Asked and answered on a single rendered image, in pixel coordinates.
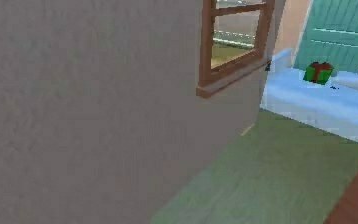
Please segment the pale blue pillow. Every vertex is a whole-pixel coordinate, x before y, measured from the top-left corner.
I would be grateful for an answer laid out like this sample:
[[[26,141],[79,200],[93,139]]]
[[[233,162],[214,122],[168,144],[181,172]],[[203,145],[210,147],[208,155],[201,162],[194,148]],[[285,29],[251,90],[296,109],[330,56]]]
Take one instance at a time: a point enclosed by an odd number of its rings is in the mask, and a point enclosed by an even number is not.
[[[332,82],[358,90],[358,73],[339,71]]]

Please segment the brown framed window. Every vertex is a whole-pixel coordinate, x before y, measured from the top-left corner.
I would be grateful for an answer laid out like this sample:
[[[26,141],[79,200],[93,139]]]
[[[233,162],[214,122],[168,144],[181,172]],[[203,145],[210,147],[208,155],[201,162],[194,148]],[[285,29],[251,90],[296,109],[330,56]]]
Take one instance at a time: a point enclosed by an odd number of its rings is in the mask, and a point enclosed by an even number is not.
[[[270,64],[282,0],[203,0],[196,95],[207,99]]]

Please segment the pale blue bed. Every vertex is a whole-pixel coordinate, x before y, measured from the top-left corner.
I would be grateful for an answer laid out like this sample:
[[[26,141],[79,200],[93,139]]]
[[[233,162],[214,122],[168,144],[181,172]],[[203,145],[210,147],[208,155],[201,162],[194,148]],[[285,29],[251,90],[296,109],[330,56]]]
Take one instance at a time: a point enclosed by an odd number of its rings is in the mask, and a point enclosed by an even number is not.
[[[261,107],[301,123],[358,142],[358,90],[332,82],[306,82],[290,66],[292,50],[272,57]]]

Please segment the green red-ribboned gift box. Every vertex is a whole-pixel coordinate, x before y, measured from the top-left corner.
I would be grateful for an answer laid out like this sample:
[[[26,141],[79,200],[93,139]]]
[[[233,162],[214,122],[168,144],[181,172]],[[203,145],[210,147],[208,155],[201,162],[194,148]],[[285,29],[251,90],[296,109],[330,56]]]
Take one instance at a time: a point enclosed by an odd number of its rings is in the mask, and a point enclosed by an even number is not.
[[[304,81],[325,85],[330,78],[334,67],[327,63],[313,62],[305,70]]]

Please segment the teal panelled door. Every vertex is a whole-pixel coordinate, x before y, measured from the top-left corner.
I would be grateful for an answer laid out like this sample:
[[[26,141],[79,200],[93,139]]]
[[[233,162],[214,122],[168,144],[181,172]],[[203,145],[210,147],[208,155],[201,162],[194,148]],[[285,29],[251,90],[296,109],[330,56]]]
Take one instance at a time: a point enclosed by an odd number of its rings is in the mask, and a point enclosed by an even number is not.
[[[312,62],[358,73],[358,0],[311,0],[293,67]]]

